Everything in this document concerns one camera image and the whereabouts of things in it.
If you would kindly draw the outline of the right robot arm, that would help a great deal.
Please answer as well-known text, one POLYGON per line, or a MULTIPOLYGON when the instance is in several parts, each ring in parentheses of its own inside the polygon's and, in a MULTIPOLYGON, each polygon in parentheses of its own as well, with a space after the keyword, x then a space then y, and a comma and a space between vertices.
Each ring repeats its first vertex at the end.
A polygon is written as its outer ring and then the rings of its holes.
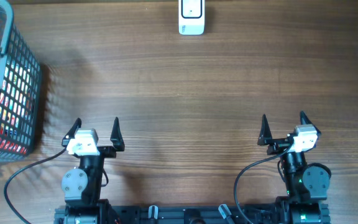
POLYGON ((300 124, 285 138, 273 138, 263 115, 257 144, 267 146, 267 155, 278 156, 286 197, 277 197, 274 223, 330 223, 328 197, 331 170, 320 163, 307 163, 305 153, 314 149, 321 131, 300 112, 300 124))

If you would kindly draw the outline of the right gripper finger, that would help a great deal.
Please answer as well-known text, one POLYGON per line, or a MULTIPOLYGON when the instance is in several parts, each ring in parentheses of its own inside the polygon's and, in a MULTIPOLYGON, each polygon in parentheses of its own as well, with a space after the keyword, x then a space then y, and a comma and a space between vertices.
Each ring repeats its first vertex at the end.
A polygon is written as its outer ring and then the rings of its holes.
POLYGON ((304 111, 300 111, 300 123, 301 124, 311 124, 315 128, 317 135, 318 136, 321 135, 321 131, 309 120, 309 118, 307 117, 307 115, 304 111))
POLYGON ((272 140, 273 140, 272 133, 270 131, 270 126, 267 121, 267 117, 265 114, 263 114, 262 122, 261 122, 261 129, 260 129, 260 134, 259 134, 257 144, 259 146, 266 146, 266 145, 272 144, 272 140))

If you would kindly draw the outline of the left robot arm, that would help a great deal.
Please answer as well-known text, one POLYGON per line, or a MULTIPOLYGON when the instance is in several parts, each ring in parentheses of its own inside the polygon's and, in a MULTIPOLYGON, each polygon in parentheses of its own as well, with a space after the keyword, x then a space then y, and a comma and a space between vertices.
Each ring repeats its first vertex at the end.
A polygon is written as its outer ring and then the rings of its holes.
POLYGON ((125 149, 118 118, 114 120, 110 141, 110 146, 98 146, 96 130, 83 129, 80 118, 66 133, 62 146, 70 155, 79 158, 80 164, 67 171, 62 178, 65 207, 55 211, 54 223, 121 222, 109 201, 100 198, 101 189, 106 186, 102 181, 107 177, 104 160, 114 159, 118 152, 125 149))

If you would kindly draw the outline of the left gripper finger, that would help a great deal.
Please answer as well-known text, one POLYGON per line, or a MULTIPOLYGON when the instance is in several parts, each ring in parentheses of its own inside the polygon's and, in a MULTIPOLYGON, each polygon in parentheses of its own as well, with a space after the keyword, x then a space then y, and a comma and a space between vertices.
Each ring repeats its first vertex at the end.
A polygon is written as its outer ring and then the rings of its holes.
POLYGON ((125 143, 122 138, 118 117, 115 117, 114 124, 112 127, 110 141, 112 142, 113 147, 115 148, 116 151, 124 151, 125 150, 125 143))
POLYGON ((77 118, 73 126, 69 129, 66 135, 62 139, 62 146, 67 146, 71 139, 75 138, 77 130, 81 128, 81 119, 77 118))

